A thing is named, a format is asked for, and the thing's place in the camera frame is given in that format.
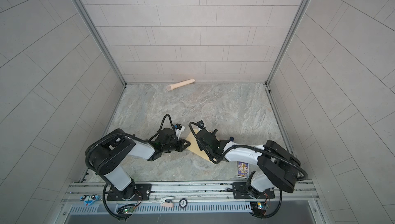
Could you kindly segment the yellow manila envelope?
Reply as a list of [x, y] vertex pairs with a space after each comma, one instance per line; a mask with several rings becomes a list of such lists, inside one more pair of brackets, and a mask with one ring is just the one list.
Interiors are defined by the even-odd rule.
[[192, 132], [189, 133], [189, 135], [187, 136], [186, 140], [188, 142], [190, 142], [190, 145], [187, 147], [187, 149], [189, 151], [191, 151], [192, 153], [194, 153], [195, 155], [207, 160], [208, 162], [212, 163], [209, 159], [209, 157], [207, 156], [207, 154], [204, 152], [204, 150], [200, 150], [199, 145], [196, 141], [196, 138], [193, 136]]

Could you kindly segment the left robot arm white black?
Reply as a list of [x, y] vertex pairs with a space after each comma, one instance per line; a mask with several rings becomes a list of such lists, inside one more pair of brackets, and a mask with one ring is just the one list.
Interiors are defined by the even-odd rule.
[[191, 143], [179, 138], [178, 131], [163, 128], [153, 136], [155, 140], [143, 140], [118, 128], [86, 149], [85, 164], [110, 186], [111, 197], [129, 200], [137, 189], [134, 180], [121, 166], [122, 161], [129, 155], [154, 161], [163, 153], [183, 152]]

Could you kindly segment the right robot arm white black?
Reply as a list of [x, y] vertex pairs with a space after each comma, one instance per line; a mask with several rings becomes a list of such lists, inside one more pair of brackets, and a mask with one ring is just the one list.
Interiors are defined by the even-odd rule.
[[300, 161], [274, 141], [260, 146], [237, 144], [233, 137], [218, 140], [216, 131], [209, 132], [204, 127], [198, 132], [192, 129], [191, 133], [212, 163], [236, 161], [259, 167], [261, 171], [251, 172], [242, 191], [253, 198], [262, 198], [266, 190], [273, 188], [293, 193], [296, 182], [308, 176]]

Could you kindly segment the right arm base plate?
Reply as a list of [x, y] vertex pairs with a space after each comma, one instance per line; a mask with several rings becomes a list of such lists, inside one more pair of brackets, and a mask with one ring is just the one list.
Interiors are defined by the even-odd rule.
[[274, 199], [275, 194], [273, 189], [266, 189], [263, 192], [255, 190], [246, 182], [234, 182], [232, 187], [227, 191], [232, 192], [234, 199]]

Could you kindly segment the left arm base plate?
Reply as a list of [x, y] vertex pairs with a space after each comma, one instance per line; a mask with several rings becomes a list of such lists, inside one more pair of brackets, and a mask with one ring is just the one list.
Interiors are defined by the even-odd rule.
[[141, 201], [149, 200], [152, 184], [148, 183], [132, 183], [123, 191], [118, 190], [114, 185], [106, 191], [106, 200], [108, 201]]

